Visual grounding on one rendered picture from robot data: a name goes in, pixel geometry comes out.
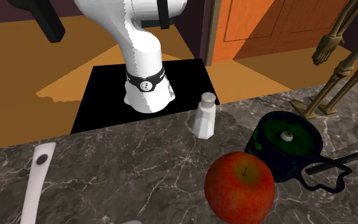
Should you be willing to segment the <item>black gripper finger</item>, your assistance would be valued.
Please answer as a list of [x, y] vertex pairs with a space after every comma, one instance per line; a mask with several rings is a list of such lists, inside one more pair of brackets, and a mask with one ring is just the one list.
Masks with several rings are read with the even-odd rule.
[[65, 34], [65, 28], [50, 0], [7, 0], [13, 7], [29, 11], [49, 42], [58, 43]]

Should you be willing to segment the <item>black robot stand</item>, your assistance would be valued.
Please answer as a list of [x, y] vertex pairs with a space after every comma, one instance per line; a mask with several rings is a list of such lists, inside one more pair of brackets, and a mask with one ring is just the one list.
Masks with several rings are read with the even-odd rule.
[[156, 113], [140, 113], [124, 103], [124, 64], [93, 67], [71, 134], [194, 110], [203, 93], [216, 92], [201, 59], [164, 61], [163, 66], [176, 98]]

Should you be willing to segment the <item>white salt shaker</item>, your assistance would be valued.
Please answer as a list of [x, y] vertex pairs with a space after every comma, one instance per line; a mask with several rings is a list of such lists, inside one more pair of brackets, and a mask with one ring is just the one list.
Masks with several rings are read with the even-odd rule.
[[216, 119], [216, 96], [211, 92], [205, 92], [196, 110], [192, 133], [199, 139], [208, 139], [214, 135]]

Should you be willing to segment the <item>orange wooden door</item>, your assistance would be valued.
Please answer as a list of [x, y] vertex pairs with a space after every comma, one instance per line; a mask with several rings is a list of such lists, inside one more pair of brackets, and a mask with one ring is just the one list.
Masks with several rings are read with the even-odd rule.
[[214, 0], [206, 65], [315, 48], [348, 0]]

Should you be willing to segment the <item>red apple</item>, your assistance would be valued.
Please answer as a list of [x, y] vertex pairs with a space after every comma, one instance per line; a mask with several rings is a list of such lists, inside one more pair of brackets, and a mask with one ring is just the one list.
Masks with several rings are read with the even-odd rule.
[[258, 157], [234, 151], [210, 166], [204, 193], [220, 220], [229, 224], [260, 224], [272, 207], [275, 181]]

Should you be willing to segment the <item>black green eyeball mug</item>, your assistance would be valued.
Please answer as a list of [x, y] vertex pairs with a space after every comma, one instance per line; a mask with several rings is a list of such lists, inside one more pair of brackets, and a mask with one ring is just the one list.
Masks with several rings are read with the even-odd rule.
[[[294, 178], [309, 191], [323, 189], [339, 193], [345, 188], [343, 178], [351, 174], [352, 169], [323, 157], [320, 154], [322, 149], [322, 136], [307, 119], [288, 111], [272, 111], [262, 116], [244, 151], [262, 160], [271, 170], [276, 183]], [[310, 186], [305, 182], [301, 172], [313, 163], [332, 165], [342, 170], [334, 188], [323, 184]]]

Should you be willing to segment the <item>brass human figure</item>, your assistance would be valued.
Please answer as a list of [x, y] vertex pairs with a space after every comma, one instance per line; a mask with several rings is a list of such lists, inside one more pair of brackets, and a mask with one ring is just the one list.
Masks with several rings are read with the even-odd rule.
[[[343, 33], [350, 25], [350, 23], [358, 14], [358, 0], [349, 0], [345, 5], [331, 31], [324, 35], [314, 54], [312, 55], [313, 63], [318, 66], [327, 61], [330, 55], [336, 50], [336, 47], [344, 44]], [[292, 100], [290, 105], [307, 120], [316, 117], [315, 110], [320, 109], [325, 115], [332, 115], [337, 112], [335, 106], [341, 101], [343, 96], [358, 82], [358, 68], [354, 75], [344, 84], [340, 91], [329, 101], [324, 99], [336, 86], [336, 84], [347, 77], [353, 70], [355, 62], [358, 60], [358, 45], [352, 50], [350, 55], [341, 61], [334, 69], [333, 75], [328, 82], [323, 86], [316, 96], [311, 96], [309, 99], [311, 103], [309, 106], [303, 103]]]

